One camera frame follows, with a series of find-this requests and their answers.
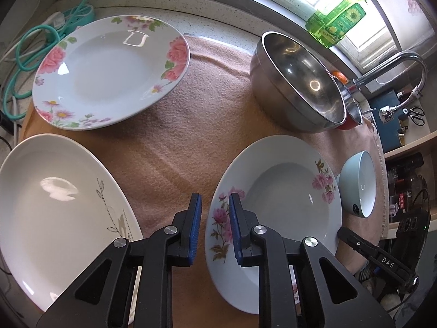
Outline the light blue ceramic bowl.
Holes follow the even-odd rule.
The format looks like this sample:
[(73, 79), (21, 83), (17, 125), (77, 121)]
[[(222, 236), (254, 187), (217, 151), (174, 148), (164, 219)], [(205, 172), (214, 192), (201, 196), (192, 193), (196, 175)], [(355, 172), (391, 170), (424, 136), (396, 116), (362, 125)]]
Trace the light blue ceramic bowl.
[(343, 211), (360, 218), (369, 218), (376, 201), (376, 172), (366, 150), (346, 160), (337, 175)]

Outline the white plate pink flowers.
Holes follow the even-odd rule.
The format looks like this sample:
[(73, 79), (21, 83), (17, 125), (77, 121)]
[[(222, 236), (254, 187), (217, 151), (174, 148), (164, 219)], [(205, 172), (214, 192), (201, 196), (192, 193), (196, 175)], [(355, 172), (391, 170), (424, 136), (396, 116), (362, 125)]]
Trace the white plate pink flowers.
[(204, 239), (212, 282), (240, 311), (258, 313), (258, 269), (238, 265), (229, 219), (229, 197), (284, 238), (312, 236), (331, 253), (338, 248), (341, 199), (328, 163), (309, 144), (292, 136), (260, 139), (243, 150), (223, 174), (212, 197)]

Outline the large white plate gold leaves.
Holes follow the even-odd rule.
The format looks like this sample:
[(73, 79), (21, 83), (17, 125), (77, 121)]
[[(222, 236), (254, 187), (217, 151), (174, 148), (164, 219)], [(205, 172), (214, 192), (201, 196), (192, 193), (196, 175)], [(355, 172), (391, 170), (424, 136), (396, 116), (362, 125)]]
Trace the large white plate gold leaves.
[(22, 141), (1, 165), (1, 292), (25, 327), (116, 238), (143, 235), (122, 189), (65, 136)]

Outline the small red steel bowl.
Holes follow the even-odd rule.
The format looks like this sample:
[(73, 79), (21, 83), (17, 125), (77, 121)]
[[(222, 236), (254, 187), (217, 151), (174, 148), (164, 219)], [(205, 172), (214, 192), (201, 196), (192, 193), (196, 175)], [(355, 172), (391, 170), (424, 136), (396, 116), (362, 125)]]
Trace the small red steel bowl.
[(363, 121), (361, 106), (352, 97), (348, 88), (345, 87), (345, 85), (341, 82), (339, 78), (333, 76), (333, 79), (335, 80), (335, 83), (337, 84), (341, 92), (341, 96), (343, 98), (344, 105), (346, 108), (346, 114), (347, 114), (345, 122), (338, 128), (340, 130), (350, 130), (354, 127), (362, 125), (364, 121)]

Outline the plate with pink roses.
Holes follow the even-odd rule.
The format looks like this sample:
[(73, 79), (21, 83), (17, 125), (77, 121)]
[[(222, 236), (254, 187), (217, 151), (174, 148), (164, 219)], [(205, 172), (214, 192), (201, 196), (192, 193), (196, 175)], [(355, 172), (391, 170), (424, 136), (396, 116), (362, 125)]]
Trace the plate with pink roses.
[(94, 130), (148, 109), (182, 80), (186, 38), (160, 19), (119, 15), (96, 20), (60, 40), (33, 81), (33, 105), (62, 130)]

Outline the chrome kitchen faucet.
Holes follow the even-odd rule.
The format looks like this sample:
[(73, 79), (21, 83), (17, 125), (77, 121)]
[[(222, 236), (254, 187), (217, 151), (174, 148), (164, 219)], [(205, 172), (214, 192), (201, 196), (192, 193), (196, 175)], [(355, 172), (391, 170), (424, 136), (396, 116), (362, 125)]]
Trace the chrome kitchen faucet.
[(393, 78), (384, 85), (394, 87), (400, 86), (401, 84), (406, 84), (408, 68), (405, 68), (403, 71), (401, 71), (399, 67), (399, 65), (402, 65), (405, 62), (410, 62), (412, 65), (417, 64), (420, 71), (420, 78), (416, 83), (416, 86), (412, 87), (412, 91), (410, 92), (409, 96), (403, 102), (396, 106), (384, 106), (379, 109), (379, 119), (381, 119), (382, 123), (384, 124), (392, 121), (397, 111), (404, 109), (406, 106), (423, 96), (422, 91), (426, 85), (428, 74), (428, 68), (423, 58), (417, 52), (412, 50), (398, 52), (389, 57), (389, 59), (383, 61), (381, 64), (375, 66), (373, 69), (367, 71), (364, 75), (360, 76), (359, 78), (353, 78), (346, 84), (346, 88), (353, 95), (361, 91), (362, 87), (366, 87), (372, 81), (377, 81), (380, 77), (391, 72), (392, 70), (398, 71), (398, 74), (392, 75)]

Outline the black scissors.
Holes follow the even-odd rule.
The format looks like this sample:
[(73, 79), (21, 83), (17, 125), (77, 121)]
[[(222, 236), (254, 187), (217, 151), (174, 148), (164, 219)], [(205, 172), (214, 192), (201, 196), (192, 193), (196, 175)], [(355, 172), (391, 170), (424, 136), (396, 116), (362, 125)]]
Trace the black scissors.
[(403, 108), (402, 112), (415, 125), (419, 127), (423, 127), (425, 125), (425, 112), (421, 107)]

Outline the pink towel mat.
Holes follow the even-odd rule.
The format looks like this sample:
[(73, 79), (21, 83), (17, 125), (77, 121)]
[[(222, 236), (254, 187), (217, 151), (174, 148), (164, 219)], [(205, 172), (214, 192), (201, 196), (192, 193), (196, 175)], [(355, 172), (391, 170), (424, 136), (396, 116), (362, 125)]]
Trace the pink towel mat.
[(388, 207), (387, 170), (373, 124), (351, 130), (290, 133), (262, 111), (250, 89), (248, 52), (212, 39), (185, 36), (190, 64), (177, 87), (126, 121), (90, 131), (65, 131), (44, 121), (30, 103), (19, 140), (41, 133), (67, 136), (91, 151), (113, 175), (147, 238), (202, 195), (199, 246), (191, 268), (173, 269), (173, 327), (258, 327), (258, 316), (230, 306), (207, 269), (204, 236), (213, 193), (229, 164), (254, 141), (290, 134), (317, 149), (335, 173), (367, 150), (377, 171), (376, 209), (369, 219), (345, 214), (343, 224), (379, 243)]

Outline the large stainless steel bowl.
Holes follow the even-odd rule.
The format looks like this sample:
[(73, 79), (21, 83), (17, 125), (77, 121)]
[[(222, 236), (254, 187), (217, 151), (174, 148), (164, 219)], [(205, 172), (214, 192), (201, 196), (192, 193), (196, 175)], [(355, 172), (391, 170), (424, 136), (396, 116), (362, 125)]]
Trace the large stainless steel bowl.
[(305, 46), (268, 31), (250, 61), (250, 84), (263, 111), (279, 126), (321, 133), (345, 123), (347, 111), (330, 71)]

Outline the green dish soap bottle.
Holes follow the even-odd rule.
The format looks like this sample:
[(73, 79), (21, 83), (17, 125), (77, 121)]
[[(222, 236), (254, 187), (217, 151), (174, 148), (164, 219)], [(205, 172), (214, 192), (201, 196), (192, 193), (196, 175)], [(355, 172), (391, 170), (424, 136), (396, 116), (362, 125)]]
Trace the green dish soap bottle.
[(363, 4), (368, 0), (321, 0), (306, 21), (307, 32), (326, 48), (342, 40), (365, 16)]

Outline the teal round power strip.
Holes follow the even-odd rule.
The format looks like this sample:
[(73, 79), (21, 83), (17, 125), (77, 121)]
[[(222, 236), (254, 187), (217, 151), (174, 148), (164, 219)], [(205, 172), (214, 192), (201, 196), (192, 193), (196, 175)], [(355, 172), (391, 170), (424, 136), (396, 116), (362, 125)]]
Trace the teal round power strip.
[(58, 33), (62, 30), (64, 26), (67, 26), (64, 29), (64, 34), (68, 35), (76, 30), (78, 27), (88, 25), (95, 20), (96, 14), (92, 5), (85, 4), (78, 10), (75, 17), (72, 18), (73, 12), (75, 10), (76, 8), (74, 7), (63, 12), (55, 12), (45, 20), (45, 25), (50, 25), (51, 27), (54, 27)]

